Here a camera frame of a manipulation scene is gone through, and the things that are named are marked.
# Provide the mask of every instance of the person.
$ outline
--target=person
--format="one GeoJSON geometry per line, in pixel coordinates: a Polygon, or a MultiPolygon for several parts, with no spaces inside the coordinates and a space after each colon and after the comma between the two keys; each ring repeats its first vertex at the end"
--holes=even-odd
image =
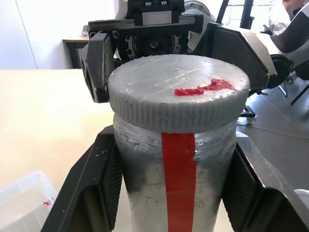
{"type": "Polygon", "coordinates": [[[287,29],[293,18],[293,11],[302,7],[304,0],[283,0],[269,9],[269,17],[263,25],[264,31],[272,35],[280,35],[287,29]]]}

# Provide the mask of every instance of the jar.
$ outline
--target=jar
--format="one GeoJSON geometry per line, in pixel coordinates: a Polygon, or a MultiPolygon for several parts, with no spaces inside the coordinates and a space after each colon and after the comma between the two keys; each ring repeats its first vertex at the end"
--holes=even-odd
{"type": "Polygon", "coordinates": [[[212,232],[249,91],[236,66],[198,56],[140,58],[108,90],[133,232],[212,232]]]}

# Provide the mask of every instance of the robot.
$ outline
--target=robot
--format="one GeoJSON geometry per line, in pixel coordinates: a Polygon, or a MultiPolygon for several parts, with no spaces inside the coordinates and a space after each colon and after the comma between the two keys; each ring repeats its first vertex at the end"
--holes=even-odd
{"type": "MultiPolygon", "coordinates": [[[[297,49],[282,51],[278,39],[263,35],[281,51],[272,53],[259,34],[221,25],[227,3],[215,21],[198,1],[120,0],[115,20],[89,22],[90,41],[80,56],[93,101],[108,102],[107,81],[115,68],[150,55],[192,54],[232,63],[248,75],[250,94],[281,84],[286,77],[278,68],[298,64],[297,49]]],[[[42,232],[112,231],[121,183],[121,160],[109,126],[72,167],[42,232]]],[[[241,133],[222,199],[235,232],[309,232],[309,210],[241,133]]]]}

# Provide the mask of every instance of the desk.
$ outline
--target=desk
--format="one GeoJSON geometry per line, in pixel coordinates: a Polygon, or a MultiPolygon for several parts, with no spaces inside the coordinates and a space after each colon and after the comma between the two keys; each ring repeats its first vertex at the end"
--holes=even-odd
{"type": "Polygon", "coordinates": [[[78,49],[85,47],[89,42],[88,36],[74,36],[63,40],[69,50],[73,69],[81,69],[78,49]]]}
{"type": "MultiPolygon", "coordinates": [[[[0,187],[43,170],[57,191],[96,135],[112,124],[108,103],[92,102],[82,70],[0,71],[0,187]]],[[[115,232],[130,232],[122,185],[115,232]]],[[[215,232],[232,232],[220,205],[215,232]]]]}

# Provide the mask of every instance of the jar lid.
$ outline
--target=jar lid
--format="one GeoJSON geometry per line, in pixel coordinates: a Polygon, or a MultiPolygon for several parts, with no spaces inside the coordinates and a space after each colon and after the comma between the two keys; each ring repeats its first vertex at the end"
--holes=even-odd
{"type": "Polygon", "coordinates": [[[238,67],[191,55],[143,57],[108,80],[111,107],[132,125],[152,131],[198,133],[236,120],[250,82],[238,67]]]}

